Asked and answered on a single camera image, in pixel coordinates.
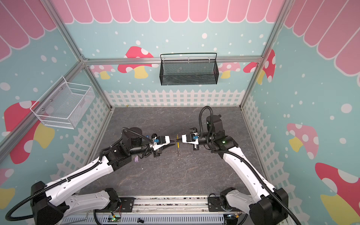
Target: black mesh basket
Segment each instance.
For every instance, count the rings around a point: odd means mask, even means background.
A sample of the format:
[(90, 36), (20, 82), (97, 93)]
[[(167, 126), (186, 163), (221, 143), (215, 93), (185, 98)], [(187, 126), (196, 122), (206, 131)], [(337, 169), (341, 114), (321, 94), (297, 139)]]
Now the black mesh basket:
[(217, 84), (216, 53), (161, 54), (161, 85)]

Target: yellow object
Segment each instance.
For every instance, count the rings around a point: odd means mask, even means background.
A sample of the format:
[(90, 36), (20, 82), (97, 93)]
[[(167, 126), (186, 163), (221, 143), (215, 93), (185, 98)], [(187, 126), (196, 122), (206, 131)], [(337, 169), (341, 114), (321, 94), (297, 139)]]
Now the yellow object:
[(0, 188), (0, 210), (5, 209), (15, 195), (15, 188)]
[(100, 77), (101, 77), (101, 79), (103, 79), (103, 80), (108, 80), (108, 79), (110, 79), (110, 76), (108, 75), (108, 73), (107, 73), (106, 71), (100, 72)]
[(338, 225), (350, 225), (360, 222), (360, 216), (338, 194), (335, 196), (320, 195), (326, 210)]
[(228, 79), (230, 77), (230, 70), (227, 70), (225, 72), (222, 73), (221, 75), (221, 79)]
[(262, 85), (262, 79), (264, 78), (265, 71), (261, 70), (259, 77), (257, 78), (257, 83)]
[(138, 66), (134, 69), (134, 71), (136, 79), (145, 79), (149, 76), (148, 73), (145, 71), (144, 66)]
[(295, 152), (299, 152), (300, 148), (304, 145), (297, 137), (290, 139), (289, 143)]
[(35, 130), (34, 140), (39, 142), (42, 148), (47, 148), (55, 136), (55, 130), (39, 123)]

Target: black cable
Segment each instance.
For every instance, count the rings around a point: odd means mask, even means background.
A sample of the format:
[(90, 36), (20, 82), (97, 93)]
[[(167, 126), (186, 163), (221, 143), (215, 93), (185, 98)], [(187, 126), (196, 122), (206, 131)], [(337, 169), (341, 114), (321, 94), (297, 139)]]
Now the black cable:
[(21, 207), (22, 205), (24, 205), (24, 204), (27, 203), (28, 201), (34, 199), (35, 197), (37, 197), (37, 196), (45, 193), (46, 191), (48, 191), (48, 190), (50, 190), (50, 189), (52, 189), (52, 188), (54, 188), (54, 187), (56, 187), (56, 186), (59, 186), (59, 185), (65, 183), (65, 182), (67, 182), (68, 180), (71, 180), (71, 179), (73, 179), (73, 178), (75, 178), (75, 177), (78, 177), (78, 176), (80, 176), (80, 175), (83, 175), (83, 174), (89, 172), (90, 170), (94, 169), (95, 167), (97, 167), (97, 166), (101, 163), (101, 160), (102, 160), (102, 158), (103, 158), (103, 153), (104, 153), (104, 151), (106, 151), (106, 150), (110, 149), (111, 147), (119, 144), (119, 143), (121, 142), (121, 140), (122, 140), (122, 137), (120, 137), (119, 140), (117, 140), (117, 141), (116, 141), (113, 145), (111, 145), (110, 147), (107, 147), (107, 148), (102, 149), (102, 150), (100, 151), (100, 153), (99, 153), (99, 159), (98, 159), (98, 161), (97, 161), (94, 165), (92, 165), (91, 167), (89, 167), (89, 168), (87, 168), (86, 170), (83, 170), (83, 171), (81, 171), (81, 172), (79, 172), (79, 173), (77, 173), (77, 174), (74, 174), (74, 175), (72, 175), (72, 176), (66, 177), (65, 179), (60, 180), (60, 181), (58, 181), (58, 182), (56, 182), (56, 183), (54, 183), (54, 184), (52, 184), (52, 185), (50, 185), (50, 186), (47, 186), (47, 187), (45, 187), (45, 188), (37, 191), (37, 192), (34, 193), (33, 195), (25, 198), (24, 200), (22, 200), (22, 201), (19, 202), (18, 204), (16, 204), (13, 208), (11, 208), (11, 209), (6, 213), (5, 219), (6, 219), (7, 221), (19, 221), (19, 220), (26, 220), (26, 219), (33, 218), (34, 215), (17, 216), (17, 217), (13, 217), (13, 216), (11, 216), (11, 215), (12, 215), (19, 207)]
[(301, 225), (300, 221), (296, 218), (296, 216), (293, 214), (293, 212), (290, 211), (290, 209), (270, 190), (270, 188), (266, 185), (266, 183), (262, 180), (262, 178), (259, 176), (259, 174), (256, 172), (256, 170), (254, 169), (254, 167), (251, 166), (251, 164), (246, 161), (244, 158), (242, 158), (241, 156), (239, 156), (238, 154), (235, 154), (233, 152), (230, 151), (223, 151), (223, 150), (218, 150), (218, 151), (214, 151), (214, 153), (224, 153), (224, 154), (229, 154), (232, 156), (235, 156), (236, 158), (240, 159), (241, 162), (245, 163), (245, 165), (251, 170), (251, 172), (255, 175), (255, 177), (257, 178), (257, 180), (260, 182), (260, 184), (262, 185), (262, 187), (271, 195), (271, 197), (277, 202), (279, 203), (279, 205), (281, 205), (281, 207), (283, 209), (285, 209), (285, 211), (289, 214), (289, 216), (295, 221), (295, 223), (297, 225)]
[(95, 223), (97, 225), (102, 225), (99, 221), (98, 221), (98, 218), (96, 217), (96, 210), (94, 210), (94, 220), (95, 220)]
[(247, 214), (245, 214), (243, 220), (240, 223), (238, 223), (238, 225), (242, 225), (245, 222), (246, 218), (247, 218)]

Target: white picket fence illustration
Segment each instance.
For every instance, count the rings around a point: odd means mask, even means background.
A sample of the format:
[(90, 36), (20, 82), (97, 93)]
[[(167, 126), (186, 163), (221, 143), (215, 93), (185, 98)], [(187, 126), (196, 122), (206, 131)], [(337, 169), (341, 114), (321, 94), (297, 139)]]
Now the white picket fence illustration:
[(77, 129), (79, 134), (73, 136), (74, 143), (68, 145), (69, 153), (63, 154), (63, 163), (57, 164), (58, 172), (50, 175), (52, 181), (60, 179), (84, 166), (108, 112), (108, 108), (100, 98), (96, 98), (93, 106), (94, 108), (90, 109), (90, 114), (86, 114), (86, 121), (81, 121), (83, 127)]
[(213, 90), (209, 92), (208, 90), (202, 92), (199, 90), (195, 92), (194, 90), (187, 92), (180, 92), (177, 90), (173, 92), (162, 91), (158, 92), (148, 92), (140, 91), (139, 93), (135, 90), (133, 92), (126, 91), (125, 93), (118, 91), (111, 91), (111, 93), (105, 91), (107, 98), (113, 106), (133, 106), (133, 107), (171, 107), (171, 106), (200, 106), (200, 105), (216, 105), (216, 106), (238, 106), (240, 105), (245, 90), (238, 92), (224, 92), (223, 90), (217, 92)]
[(260, 155), (264, 171), (270, 177), (270, 182), (277, 188), (283, 188), (289, 195), (289, 208), (296, 215), (299, 221), (308, 225), (310, 216), (301, 210), (302, 200), (295, 196), (295, 186), (290, 184), (288, 178), (289, 173), (283, 169), (284, 162), (279, 161), (279, 152), (274, 150), (275, 143), (270, 141), (270, 134), (266, 132), (267, 127), (264, 127), (264, 120), (260, 118), (261, 113), (258, 113), (255, 107), (253, 96), (249, 95), (243, 110), (245, 112), (246, 120), (250, 126), (250, 132), (255, 140), (256, 150)]

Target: gray tabletop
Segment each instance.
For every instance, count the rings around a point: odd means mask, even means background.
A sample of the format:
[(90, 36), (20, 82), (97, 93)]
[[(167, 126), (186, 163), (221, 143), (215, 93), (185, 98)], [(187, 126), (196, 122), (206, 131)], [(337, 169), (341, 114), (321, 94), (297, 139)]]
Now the gray tabletop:
[[(145, 107), (116, 108), (102, 138), (99, 149), (108, 147), (121, 136), (122, 127), (139, 127), (144, 135), (188, 134), (192, 127), (199, 128), (198, 116), (202, 107)], [(264, 174), (239, 107), (212, 107), (215, 115), (221, 114), (225, 134), (231, 136), (253, 166)], [(206, 130), (206, 110), (203, 125)], [(120, 195), (198, 195), (220, 193), (235, 187), (249, 194), (235, 171), (218, 154), (203, 146), (193, 151), (191, 144), (180, 143), (163, 151), (160, 157), (134, 160), (119, 170), (103, 176), (84, 187), (80, 193), (88, 194), (114, 188)]]

